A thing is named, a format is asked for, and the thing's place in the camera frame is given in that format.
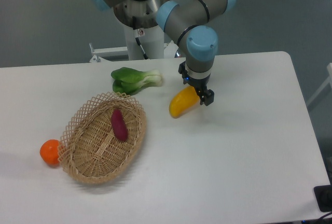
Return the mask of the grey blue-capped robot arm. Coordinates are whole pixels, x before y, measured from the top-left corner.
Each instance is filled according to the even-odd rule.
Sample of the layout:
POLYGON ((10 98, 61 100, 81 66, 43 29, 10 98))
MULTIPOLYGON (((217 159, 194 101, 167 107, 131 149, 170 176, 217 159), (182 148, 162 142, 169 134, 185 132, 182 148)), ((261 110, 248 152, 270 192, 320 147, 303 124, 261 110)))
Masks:
POLYGON ((130 60, 164 56, 168 36, 185 56, 179 65, 183 82, 194 87, 201 104, 209 105, 214 92, 207 88, 218 36, 207 23, 229 11, 236 0, 191 0, 180 6, 171 0, 92 0, 99 10, 112 9, 123 26, 130 60))

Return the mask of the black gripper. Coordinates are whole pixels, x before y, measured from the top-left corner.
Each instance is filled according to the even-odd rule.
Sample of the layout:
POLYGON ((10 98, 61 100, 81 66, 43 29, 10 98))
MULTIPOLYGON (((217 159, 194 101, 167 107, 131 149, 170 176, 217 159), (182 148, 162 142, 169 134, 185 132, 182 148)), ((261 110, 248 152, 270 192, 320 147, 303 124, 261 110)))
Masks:
POLYGON ((185 61, 179 65, 178 73, 181 74, 184 84, 189 84, 190 86, 195 88, 196 93, 200 99, 200 105, 209 106, 214 102, 214 92, 211 89, 207 88, 210 75, 203 79, 195 79, 189 76, 186 70, 185 61))

